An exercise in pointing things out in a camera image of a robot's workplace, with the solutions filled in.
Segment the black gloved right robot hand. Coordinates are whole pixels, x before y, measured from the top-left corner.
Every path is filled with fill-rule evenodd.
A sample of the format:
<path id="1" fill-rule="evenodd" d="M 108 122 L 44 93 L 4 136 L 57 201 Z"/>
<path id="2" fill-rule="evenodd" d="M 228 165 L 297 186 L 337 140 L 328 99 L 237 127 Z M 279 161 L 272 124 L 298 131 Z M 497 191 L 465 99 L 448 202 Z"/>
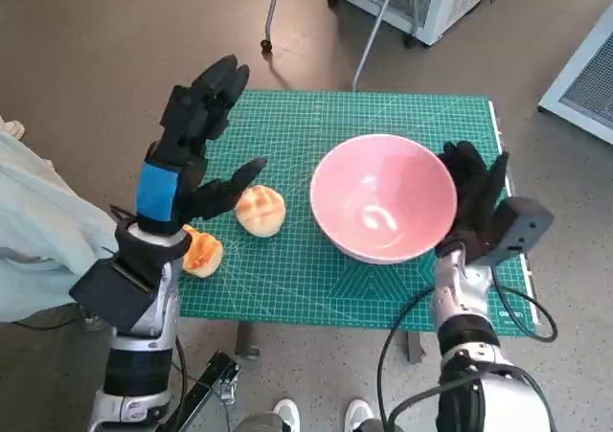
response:
<path id="1" fill-rule="evenodd" d="M 470 264 L 489 251 L 489 221 L 505 187 L 509 154 L 502 152 L 488 166 L 472 143 L 460 141 L 445 143 L 439 159 L 454 182 L 457 212 L 450 231 L 435 247 L 436 256 L 441 259 L 463 249 Z"/>

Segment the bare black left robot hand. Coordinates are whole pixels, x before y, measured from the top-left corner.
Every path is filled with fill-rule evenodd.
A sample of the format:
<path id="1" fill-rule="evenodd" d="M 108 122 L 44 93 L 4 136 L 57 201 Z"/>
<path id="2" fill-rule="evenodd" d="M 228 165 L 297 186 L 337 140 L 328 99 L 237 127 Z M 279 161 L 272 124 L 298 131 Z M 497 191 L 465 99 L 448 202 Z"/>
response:
<path id="1" fill-rule="evenodd" d="M 161 138 L 146 153 L 136 193 L 141 230 L 172 236 L 194 218 L 211 219 L 229 212 L 262 172 L 267 159 L 257 157 L 228 180 L 202 182 L 206 145 L 229 125 L 229 112 L 249 80 L 250 69 L 234 55 L 222 57 L 189 86 L 175 85 L 160 125 Z"/>

